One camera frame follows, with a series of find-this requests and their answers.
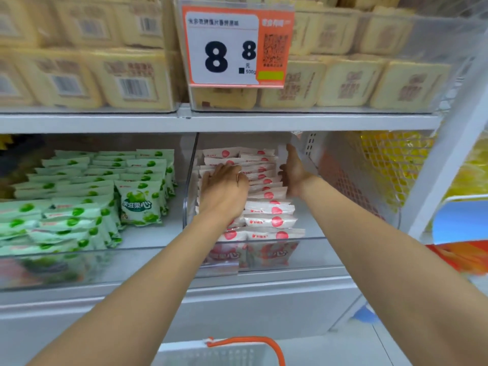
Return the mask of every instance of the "orange basket handle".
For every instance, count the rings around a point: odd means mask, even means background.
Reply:
[[[276,356],[278,357],[279,366],[285,366],[283,351],[281,350],[280,346],[271,338],[267,338],[265,336],[238,336],[238,337],[220,340],[218,342],[214,342],[212,337],[210,337],[209,339],[211,341],[205,343],[209,348],[217,347],[219,345],[227,345],[227,344],[234,344],[234,343],[268,344],[273,349],[273,351],[275,351]]]

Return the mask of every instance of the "price tag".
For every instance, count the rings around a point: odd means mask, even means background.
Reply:
[[[181,7],[190,86],[283,88],[293,11]]]

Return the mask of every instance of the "person's left hand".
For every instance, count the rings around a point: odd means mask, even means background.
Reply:
[[[200,214],[209,212],[228,221],[241,215],[249,191],[249,180],[241,169],[239,165],[219,164],[212,177],[210,172],[204,174]]]

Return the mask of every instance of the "white shopping basket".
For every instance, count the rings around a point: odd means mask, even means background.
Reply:
[[[161,344],[152,366],[285,366],[285,363],[274,340],[236,337]]]

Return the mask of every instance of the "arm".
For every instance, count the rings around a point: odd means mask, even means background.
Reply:
[[[46,346],[28,366],[150,365],[208,252],[242,213],[241,167],[204,177],[200,214],[164,250]]]
[[[305,172],[288,146],[284,180],[414,365],[487,365],[488,298],[410,236]]]

